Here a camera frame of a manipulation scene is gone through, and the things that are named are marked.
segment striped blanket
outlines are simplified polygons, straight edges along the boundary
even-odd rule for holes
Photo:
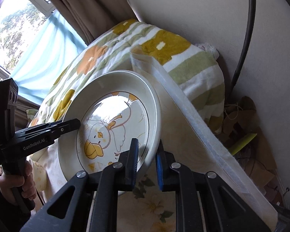
[[[187,95],[209,128],[218,133],[223,120],[224,81],[210,54],[179,35],[130,19],[92,42],[58,77],[31,122],[63,118],[77,94],[98,76],[129,60],[131,50],[154,57]]]

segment yellow-green object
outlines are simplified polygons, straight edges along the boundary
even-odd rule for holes
[[[236,142],[233,146],[228,148],[229,152],[234,155],[239,152],[244,146],[246,146],[249,142],[253,140],[253,138],[257,136],[256,133],[246,134],[243,138],[241,138],[238,142]]]
[[[116,35],[121,35],[127,29],[129,29],[129,27],[132,23],[135,23],[135,22],[136,22],[135,19],[129,19],[129,20],[123,21],[123,22],[121,22],[113,27],[113,33],[115,33]]]
[[[160,30],[152,39],[141,44],[145,54],[153,56],[161,65],[172,59],[173,55],[184,52],[191,43],[179,35]]]
[[[54,121],[59,120],[66,113],[69,105],[72,102],[71,98],[74,92],[75,90],[69,90],[64,99],[60,101],[53,115]]]

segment blue curtain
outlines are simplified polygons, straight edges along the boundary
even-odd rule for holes
[[[61,72],[87,45],[56,10],[11,73],[22,97],[41,104]]]

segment window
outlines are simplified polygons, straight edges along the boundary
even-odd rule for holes
[[[3,1],[0,6],[0,79],[13,70],[54,9],[50,0]]]

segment screw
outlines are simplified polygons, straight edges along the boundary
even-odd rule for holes
[[[288,193],[290,191],[290,188],[289,187],[287,187],[286,188],[286,191],[285,191],[285,193],[282,195],[282,196],[285,196],[286,195],[286,193]]]
[[[211,178],[211,179],[215,179],[217,176],[217,174],[215,172],[208,172],[207,173],[207,177],[208,178]]]
[[[113,168],[121,168],[122,167],[122,163],[121,162],[115,162],[112,165],[113,165]]]
[[[181,164],[178,163],[178,162],[174,162],[174,163],[171,164],[171,167],[172,168],[180,168],[181,167]]]
[[[86,172],[85,171],[78,171],[76,173],[76,177],[77,178],[84,178],[86,176]]]

